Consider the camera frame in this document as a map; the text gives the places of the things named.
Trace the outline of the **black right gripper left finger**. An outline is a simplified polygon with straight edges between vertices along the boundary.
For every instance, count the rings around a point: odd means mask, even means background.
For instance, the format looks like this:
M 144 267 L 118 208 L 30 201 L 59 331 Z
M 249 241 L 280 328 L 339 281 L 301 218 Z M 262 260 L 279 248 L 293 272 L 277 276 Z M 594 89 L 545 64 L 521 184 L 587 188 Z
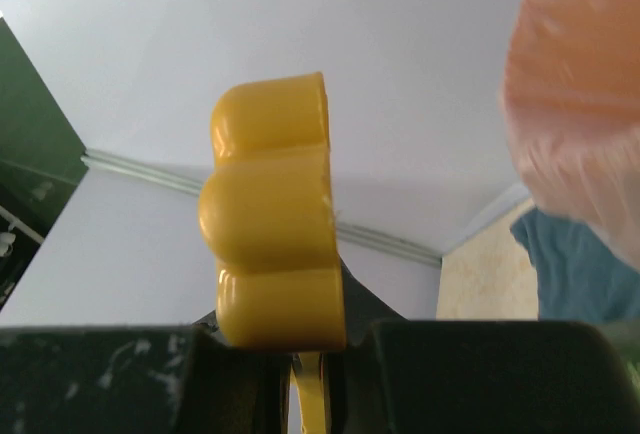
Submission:
M 193 324 L 4 328 L 4 433 L 284 433 L 287 357 Z

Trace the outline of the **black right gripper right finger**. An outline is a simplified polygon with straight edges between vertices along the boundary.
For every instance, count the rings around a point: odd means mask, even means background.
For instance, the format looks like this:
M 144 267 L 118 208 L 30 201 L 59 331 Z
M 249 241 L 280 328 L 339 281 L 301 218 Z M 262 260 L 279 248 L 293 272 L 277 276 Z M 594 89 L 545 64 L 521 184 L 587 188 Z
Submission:
M 408 320 L 342 270 L 348 343 L 327 358 L 334 433 L 635 433 L 639 399 L 594 327 Z

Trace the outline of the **yellow plastic litter scoop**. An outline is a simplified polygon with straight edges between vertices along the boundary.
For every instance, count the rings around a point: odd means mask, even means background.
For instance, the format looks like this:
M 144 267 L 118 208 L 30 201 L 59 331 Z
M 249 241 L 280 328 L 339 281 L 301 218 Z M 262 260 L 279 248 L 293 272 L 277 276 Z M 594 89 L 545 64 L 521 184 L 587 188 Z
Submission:
M 296 354 L 301 429 L 327 433 L 326 356 L 347 333 L 323 76 L 229 89 L 210 133 L 198 216 L 216 260 L 218 325 L 235 347 Z

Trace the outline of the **dark green litter box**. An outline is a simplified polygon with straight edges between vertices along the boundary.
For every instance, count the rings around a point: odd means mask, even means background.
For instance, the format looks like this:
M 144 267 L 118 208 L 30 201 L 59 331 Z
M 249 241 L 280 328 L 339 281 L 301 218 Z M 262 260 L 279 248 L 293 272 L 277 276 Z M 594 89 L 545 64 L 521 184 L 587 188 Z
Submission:
M 600 327 L 620 355 L 636 395 L 640 391 L 640 324 L 638 319 L 614 322 Z

